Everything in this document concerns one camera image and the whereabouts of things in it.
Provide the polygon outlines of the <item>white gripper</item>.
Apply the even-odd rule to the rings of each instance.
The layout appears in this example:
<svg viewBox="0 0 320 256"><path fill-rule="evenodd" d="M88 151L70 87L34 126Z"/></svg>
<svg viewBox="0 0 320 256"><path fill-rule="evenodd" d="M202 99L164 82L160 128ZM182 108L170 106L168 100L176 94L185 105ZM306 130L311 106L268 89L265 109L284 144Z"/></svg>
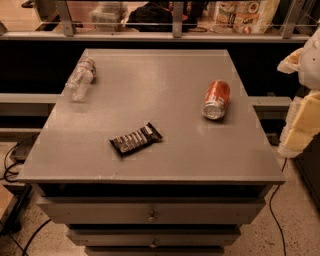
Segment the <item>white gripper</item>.
<svg viewBox="0 0 320 256"><path fill-rule="evenodd" d="M299 48L284 58L277 70L291 74L298 72L299 82L311 90L320 89L320 29ZM282 157L295 158L320 133L320 91L311 91L304 98L295 97L289 106L286 125L278 152Z"/></svg>

